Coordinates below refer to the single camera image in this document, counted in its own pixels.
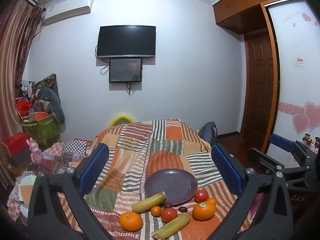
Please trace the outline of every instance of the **curtain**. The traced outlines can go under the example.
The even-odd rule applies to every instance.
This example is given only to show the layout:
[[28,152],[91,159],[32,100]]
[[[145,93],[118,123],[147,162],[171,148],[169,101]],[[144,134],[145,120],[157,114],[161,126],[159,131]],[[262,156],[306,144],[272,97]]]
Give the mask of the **curtain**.
[[[29,5],[25,0],[15,0],[0,22],[0,142],[22,131],[21,121],[15,108],[15,97],[27,56],[44,5]],[[0,151],[0,181],[8,182],[3,174],[5,156]]]

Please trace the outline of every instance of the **green bag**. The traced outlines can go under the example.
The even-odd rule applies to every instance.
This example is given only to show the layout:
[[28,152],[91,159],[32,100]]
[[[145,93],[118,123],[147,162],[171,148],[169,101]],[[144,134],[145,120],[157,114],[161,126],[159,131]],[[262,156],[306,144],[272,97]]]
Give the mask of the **green bag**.
[[59,124],[52,114],[40,121],[23,123],[22,129],[40,144],[47,144],[48,138],[56,137],[60,133]]

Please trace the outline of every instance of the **monitor screen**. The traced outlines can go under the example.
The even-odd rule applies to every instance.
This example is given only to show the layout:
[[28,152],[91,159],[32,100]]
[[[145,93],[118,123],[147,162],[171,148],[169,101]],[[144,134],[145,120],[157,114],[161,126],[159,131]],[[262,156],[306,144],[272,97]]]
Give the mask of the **monitor screen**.
[[141,82],[141,71],[141,59],[112,59],[110,60],[109,82]]
[[156,27],[117,25],[100,27],[97,57],[155,57]]

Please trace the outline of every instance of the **blue gripper pad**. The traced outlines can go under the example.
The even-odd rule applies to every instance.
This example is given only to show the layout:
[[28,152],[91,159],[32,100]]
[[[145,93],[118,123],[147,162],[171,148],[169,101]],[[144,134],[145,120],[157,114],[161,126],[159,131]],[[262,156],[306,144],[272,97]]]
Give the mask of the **blue gripper pad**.
[[286,152],[291,153],[295,151],[294,145],[291,141],[275,133],[270,135],[269,141],[271,144],[285,150]]
[[93,189],[102,169],[109,159],[109,148],[104,143],[99,143],[89,157],[76,168],[75,183],[79,187],[78,192],[84,196]]
[[246,177],[244,167],[219,143],[212,147],[211,158],[217,166],[230,193],[241,196],[245,186]]

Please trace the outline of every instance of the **bed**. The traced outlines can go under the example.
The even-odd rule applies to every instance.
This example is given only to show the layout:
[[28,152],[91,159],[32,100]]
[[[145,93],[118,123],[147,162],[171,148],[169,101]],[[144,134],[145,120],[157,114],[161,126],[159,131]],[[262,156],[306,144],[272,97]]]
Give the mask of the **bed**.
[[[215,126],[210,124],[210,127],[216,136],[216,128],[213,129]],[[76,167],[98,143],[107,144],[109,160],[94,188],[84,198],[95,217],[114,239],[145,240],[152,239],[150,233],[163,225],[160,218],[144,212],[141,214],[144,223],[142,229],[129,233],[120,227],[118,217],[131,211],[131,204],[146,198],[144,182],[153,172],[163,168],[184,169],[196,177],[199,188],[206,189],[209,197],[217,200],[216,214],[209,221],[200,222],[191,218],[191,222],[170,239],[206,239],[224,219],[237,198],[229,192],[211,159],[210,143],[213,141],[212,134],[205,141],[181,120],[122,124],[105,129],[93,142],[77,139],[54,144],[49,149],[54,159],[45,160],[44,168],[50,173],[64,172],[68,166]],[[9,213],[26,233],[27,218],[21,212],[23,208],[20,208],[16,194],[17,187],[8,201]],[[64,195],[60,194],[59,197],[71,227],[81,231]],[[188,214],[194,205],[193,200],[183,204],[188,208]],[[246,230],[250,223],[250,217],[247,216],[240,231]]]

